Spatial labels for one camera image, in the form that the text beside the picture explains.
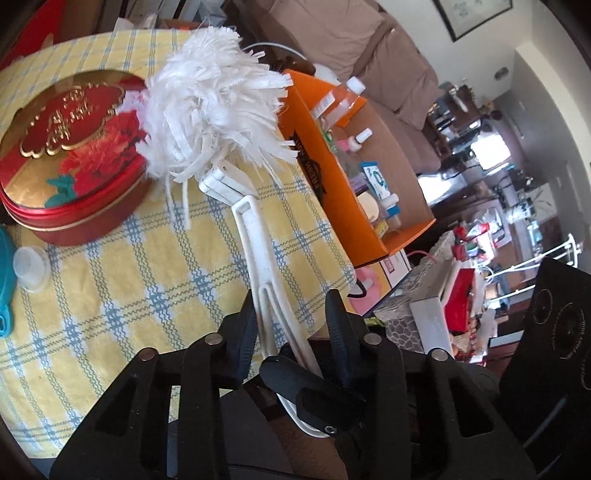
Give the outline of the teal silicone funnel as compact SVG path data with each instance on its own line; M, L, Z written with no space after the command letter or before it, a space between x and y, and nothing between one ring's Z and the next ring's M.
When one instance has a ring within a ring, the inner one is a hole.
M7 338L13 331L11 303L16 288L13 257L16 249L4 226L0 230L0 337Z

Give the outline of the clear small plastic cup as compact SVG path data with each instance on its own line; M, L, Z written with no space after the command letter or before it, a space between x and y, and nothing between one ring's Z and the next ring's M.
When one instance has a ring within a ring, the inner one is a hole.
M43 290L50 279L49 257L38 246L18 248L13 256L13 269L19 284L29 293Z

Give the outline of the red round tin box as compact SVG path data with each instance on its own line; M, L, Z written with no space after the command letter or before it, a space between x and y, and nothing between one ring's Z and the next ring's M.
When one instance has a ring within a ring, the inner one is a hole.
M132 97L140 77L78 73L19 109L1 142L1 201L44 242L77 246L126 220L151 185L136 146L145 133Z

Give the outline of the white fluffy duster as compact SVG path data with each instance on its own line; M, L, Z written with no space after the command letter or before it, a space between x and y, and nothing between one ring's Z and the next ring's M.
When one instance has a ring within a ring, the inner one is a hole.
M281 165L297 160L294 142L280 135L277 115L293 81L245 52L228 27L195 30L164 67L130 100L146 134L137 145L148 177L166 190L186 192L191 180L205 195L228 205L245 253L263 357L276 355L280 326L304 373L321 367L287 300L270 233L243 160L277 181Z

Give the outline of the yellow plaid tablecloth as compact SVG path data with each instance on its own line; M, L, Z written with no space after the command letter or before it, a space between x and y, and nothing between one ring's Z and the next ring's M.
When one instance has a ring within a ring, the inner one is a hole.
M146 78L189 38L187 31L135 30L64 42L1 71L1 136L17 110L74 73L127 70ZM297 321L313 335L325 324L325 292L346 295L355 271L298 166L283 164L277 186L246 163L259 192L274 255ZM31 458L56 457L82 418L144 347L179 350L239 310L249 274L229 207L191 181L191 229L155 186L123 224L77 247L48 246L19 225L16 246L45 249L52 277L38 293L17 288L14 330L1 339L1 417Z

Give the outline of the orange cardboard box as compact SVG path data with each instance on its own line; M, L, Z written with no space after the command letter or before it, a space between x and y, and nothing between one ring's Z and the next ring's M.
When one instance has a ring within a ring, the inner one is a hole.
M349 260L362 267L418 239L435 223L434 214L402 147L373 106L366 99L356 100L349 114L325 135L311 117L311 108L334 86L297 71L287 73L293 85L287 88L280 131L297 145L301 169ZM360 151L339 150L339 140L366 128L372 129L373 136ZM358 200L363 189L373 186L361 177L365 164L378 171L386 187L399 198L400 224L384 234L377 231Z

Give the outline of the small pink white bottle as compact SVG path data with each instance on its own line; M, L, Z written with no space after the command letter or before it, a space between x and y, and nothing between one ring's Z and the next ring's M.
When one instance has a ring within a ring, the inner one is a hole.
M337 146L342 152L358 152L362 149L363 143L373 136L373 131L370 128L366 128L355 136L349 136L346 139L339 140Z

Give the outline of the clear bottle white cap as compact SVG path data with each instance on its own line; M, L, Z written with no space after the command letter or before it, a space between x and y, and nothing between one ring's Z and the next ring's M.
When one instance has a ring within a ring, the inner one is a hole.
M327 128L335 126L342 117L349 113L349 109L353 107L356 99L365 90L365 84L353 76L325 94L311 109L311 117L314 120L322 120Z

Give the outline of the brown sofa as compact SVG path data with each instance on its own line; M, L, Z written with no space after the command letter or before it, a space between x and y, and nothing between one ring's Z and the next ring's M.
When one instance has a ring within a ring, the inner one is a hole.
M375 1L226 1L224 10L252 40L283 44L339 81L362 81L367 98L417 174L441 159L424 133L443 95L437 74L403 26Z

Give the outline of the framed ink painting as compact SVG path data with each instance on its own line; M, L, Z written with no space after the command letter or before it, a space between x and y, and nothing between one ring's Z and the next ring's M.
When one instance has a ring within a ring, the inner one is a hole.
M454 42L513 8L512 0L434 0Z

